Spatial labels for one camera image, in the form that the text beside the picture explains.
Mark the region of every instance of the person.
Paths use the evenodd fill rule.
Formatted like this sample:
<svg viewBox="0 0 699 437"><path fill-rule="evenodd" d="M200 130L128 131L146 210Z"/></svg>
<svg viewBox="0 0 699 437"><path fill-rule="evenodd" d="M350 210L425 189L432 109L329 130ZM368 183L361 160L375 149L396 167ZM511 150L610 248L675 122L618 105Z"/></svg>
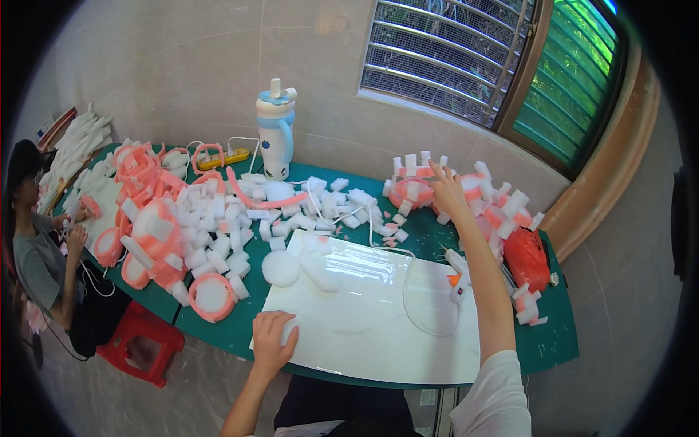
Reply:
<svg viewBox="0 0 699 437"><path fill-rule="evenodd" d="M432 161L430 167L436 176L430 184L434 191L432 200L452 217L459 233L469 264L478 315L480 371L464 400L449 415L454 435L530 436L531 416L515 351L512 304L500 267L468 210L459 175L451 176L452 171L447 166L442 173ZM254 364L226 418L222 437L254 433L267 386L294 354L298 327L291 331L287 344L280 346L283 326L293 318L292 314L273 311L259 313L253 320ZM332 383L313 381L292 376L289 391L275 418L275 437L418 435L412 431L412 420L407 421L401 414L407 410L402 391L394 391L399 396L394 397L391 405L386 405L387 397L382 392L370 395L377 393L379 402L366 396L356 402L353 396L363 387L339 392ZM367 403L368 408L357 408L358 403Z"/></svg>
<svg viewBox="0 0 699 437"><path fill-rule="evenodd" d="M85 228L76 224L67 233L65 257L50 232L61 231L68 216L48 217L32 210L38 202L37 179L42 167L42 156L34 143L23 140L15 145L3 200L6 256L27 296L68 332L76 352L91 357L98 345L111 339L131 298L120 290L109 298L94 290L86 293L79 279L84 269L80 256L87 241ZM76 216L76 221L84 219L85 211ZM111 293L111 284L98 283L102 294Z"/></svg>

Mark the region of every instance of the green glass pane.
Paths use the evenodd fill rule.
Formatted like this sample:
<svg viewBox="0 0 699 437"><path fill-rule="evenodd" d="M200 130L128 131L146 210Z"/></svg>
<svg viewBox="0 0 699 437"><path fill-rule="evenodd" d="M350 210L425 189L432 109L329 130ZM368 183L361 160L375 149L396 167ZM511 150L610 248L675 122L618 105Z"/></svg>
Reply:
<svg viewBox="0 0 699 437"><path fill-rule="evenodd" d="M589 0L556 0L544 50L512 128L566 166L610 92L617 35Z"/></svg>

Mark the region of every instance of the window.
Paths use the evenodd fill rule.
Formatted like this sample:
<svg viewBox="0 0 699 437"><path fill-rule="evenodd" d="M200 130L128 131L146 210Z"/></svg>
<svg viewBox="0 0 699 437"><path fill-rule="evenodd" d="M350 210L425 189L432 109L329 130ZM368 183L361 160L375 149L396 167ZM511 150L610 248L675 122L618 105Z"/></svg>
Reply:
<svg viewBox="0 0 699 437"><path fill-rule="evenodd" d="M623 77L613 21L595 0L377 0L361 86L492 129L574 179Z"/></svg>

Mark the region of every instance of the red plastic bag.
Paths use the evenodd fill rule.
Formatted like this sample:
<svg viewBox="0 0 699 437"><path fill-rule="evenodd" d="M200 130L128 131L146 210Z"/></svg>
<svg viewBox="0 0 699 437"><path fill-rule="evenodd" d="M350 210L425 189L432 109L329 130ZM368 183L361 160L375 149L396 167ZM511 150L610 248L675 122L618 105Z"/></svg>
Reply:
<svg viewBox="0 0 699 437"><path fill-rule="evenodd" d="M529 282L529 291L532 293L546 289L551 273L538 232L523 227L512 232L505 240L505 260L518 287Z"/></svg>

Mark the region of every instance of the water bottle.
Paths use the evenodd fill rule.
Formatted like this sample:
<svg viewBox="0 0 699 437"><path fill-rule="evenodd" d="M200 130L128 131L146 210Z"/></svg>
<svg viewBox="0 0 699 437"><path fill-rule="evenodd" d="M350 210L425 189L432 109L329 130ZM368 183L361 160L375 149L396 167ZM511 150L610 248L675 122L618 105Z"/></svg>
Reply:
<svg viewBox="0 0 699 437"><path fill-rule="evenodd" d="M282 89L281 80L272 79L270 89L257 96L257 127L264 175L270 180L289 177L289 163L294 156L294 104L296 90Z"/></svg>

